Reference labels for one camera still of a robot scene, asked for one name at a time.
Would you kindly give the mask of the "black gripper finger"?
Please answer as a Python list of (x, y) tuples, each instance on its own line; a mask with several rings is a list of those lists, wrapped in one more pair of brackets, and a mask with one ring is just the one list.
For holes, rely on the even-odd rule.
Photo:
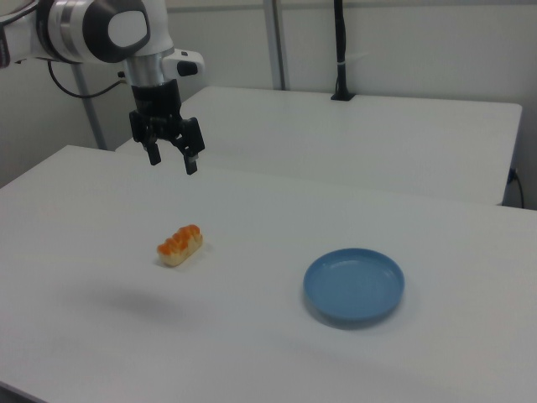
[(151, 165), (157, 165), (161, 162), (157, 140), (158, 137), (153, 126), (150, 124), (144, 124), (141, 134), (141, 143), (148, 154)]
[(183, 119), (180, 122), (180, 135), (175, 140), (175, 147), (183, 154), (186, 173), (196, 173), (199, 153), (206, 147), (197, 118)]

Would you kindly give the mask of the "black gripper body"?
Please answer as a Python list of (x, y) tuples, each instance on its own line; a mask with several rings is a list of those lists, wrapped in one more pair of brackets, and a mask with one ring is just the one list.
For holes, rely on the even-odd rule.
[(153, 126), (158, 139), (174, 142), (180, 135), (181, 100), (176, 79), (157, 86), (133, 86), (136, 109), (129, 113), (133, 139), (141, 143), (144, 124)]

